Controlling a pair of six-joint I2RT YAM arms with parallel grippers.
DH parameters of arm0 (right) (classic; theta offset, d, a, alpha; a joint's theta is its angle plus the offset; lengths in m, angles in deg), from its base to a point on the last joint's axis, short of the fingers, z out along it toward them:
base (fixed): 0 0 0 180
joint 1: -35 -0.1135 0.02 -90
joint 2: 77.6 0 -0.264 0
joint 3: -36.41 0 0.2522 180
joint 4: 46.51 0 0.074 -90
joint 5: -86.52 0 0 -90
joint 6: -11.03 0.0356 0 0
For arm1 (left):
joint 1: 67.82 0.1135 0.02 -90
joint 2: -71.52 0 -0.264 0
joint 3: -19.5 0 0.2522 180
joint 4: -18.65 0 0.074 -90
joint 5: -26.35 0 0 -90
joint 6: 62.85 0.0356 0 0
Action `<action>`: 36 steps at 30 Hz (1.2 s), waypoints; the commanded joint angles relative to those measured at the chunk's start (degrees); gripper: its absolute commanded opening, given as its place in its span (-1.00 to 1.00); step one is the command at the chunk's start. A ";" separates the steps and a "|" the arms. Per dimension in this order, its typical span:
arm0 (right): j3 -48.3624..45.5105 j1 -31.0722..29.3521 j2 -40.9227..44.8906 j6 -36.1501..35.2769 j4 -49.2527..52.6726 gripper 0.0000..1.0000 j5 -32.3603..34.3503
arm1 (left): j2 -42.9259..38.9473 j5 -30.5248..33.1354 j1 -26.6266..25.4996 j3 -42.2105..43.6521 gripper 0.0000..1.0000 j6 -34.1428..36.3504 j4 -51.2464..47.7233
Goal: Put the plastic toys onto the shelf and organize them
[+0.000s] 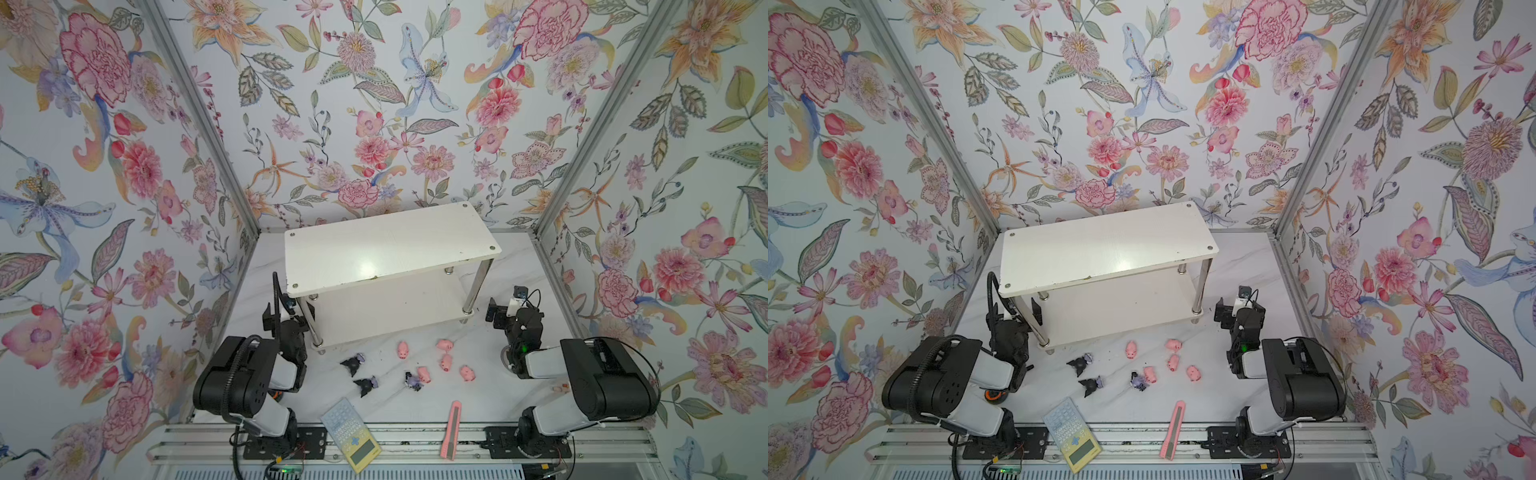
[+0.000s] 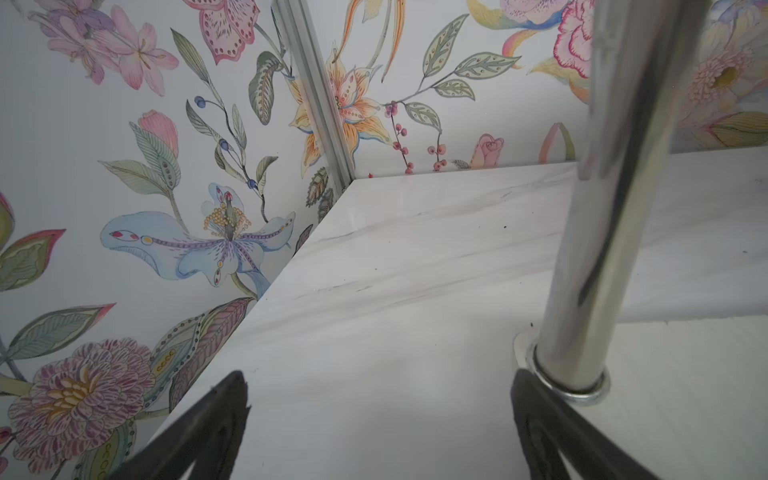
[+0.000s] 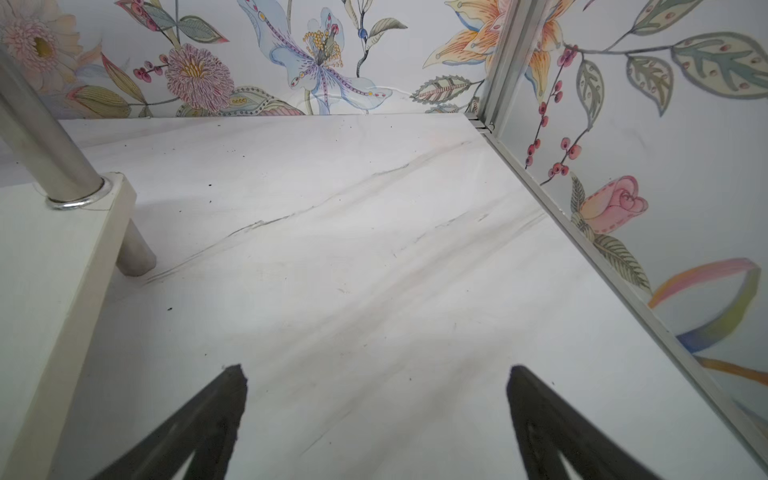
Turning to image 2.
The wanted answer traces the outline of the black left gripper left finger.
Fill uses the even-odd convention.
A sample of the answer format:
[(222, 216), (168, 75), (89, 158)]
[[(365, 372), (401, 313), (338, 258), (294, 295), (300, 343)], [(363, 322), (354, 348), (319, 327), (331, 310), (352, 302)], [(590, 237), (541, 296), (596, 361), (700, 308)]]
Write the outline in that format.
[(111, 479), (228, 479), (250, 408), (247, 383), (233, 371)]

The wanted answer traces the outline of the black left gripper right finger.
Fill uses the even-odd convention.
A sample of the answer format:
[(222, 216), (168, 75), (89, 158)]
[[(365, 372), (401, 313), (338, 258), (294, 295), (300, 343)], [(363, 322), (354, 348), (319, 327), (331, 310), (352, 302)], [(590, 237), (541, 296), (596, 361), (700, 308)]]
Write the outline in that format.
[(654, 479), (656, 476), (528, 370), (510, 391), (520, 444), (533, 479)]

